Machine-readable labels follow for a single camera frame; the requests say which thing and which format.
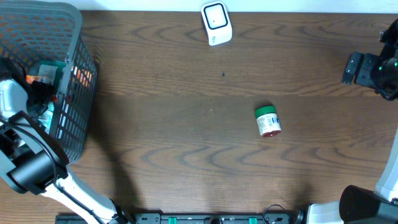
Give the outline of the green lid cream jar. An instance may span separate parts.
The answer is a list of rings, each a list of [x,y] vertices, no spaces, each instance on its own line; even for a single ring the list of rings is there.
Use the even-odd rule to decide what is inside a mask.
[[[281,125],[274,106],[263,106],[255,112],[256,123],[259,134],[266,138],[281,133]]]

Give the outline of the white teal wipes packet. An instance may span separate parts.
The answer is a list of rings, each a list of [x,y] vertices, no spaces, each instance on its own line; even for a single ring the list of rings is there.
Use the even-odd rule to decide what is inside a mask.
[[[54,103],[50,101],[47,105],[44,106],[42,113],[38,116],[38,122],[40,124],[40,127],[43,128],[47,134],[50,132],[53,111]]]

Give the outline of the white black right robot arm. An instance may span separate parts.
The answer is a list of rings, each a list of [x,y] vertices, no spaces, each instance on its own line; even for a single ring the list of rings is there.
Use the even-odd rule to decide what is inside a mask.
[[[353,52],[341,82],[373,89],[386,101],[397,100],[397,21],[380,32],[379,55]],[[295,223],[397,223],[397,136],[374,190],[347,186],[339,200],[314,203],[298,212]]]

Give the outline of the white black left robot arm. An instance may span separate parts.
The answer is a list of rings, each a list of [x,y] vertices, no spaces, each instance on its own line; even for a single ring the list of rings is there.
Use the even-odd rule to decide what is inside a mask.
[[[28,83],[23,67],[1,59],[1,178],[20,194],[60,202],[87,223],[134,223],[72,172],[65,151],[40,127],[37,118],[54,92],[52,85]]]

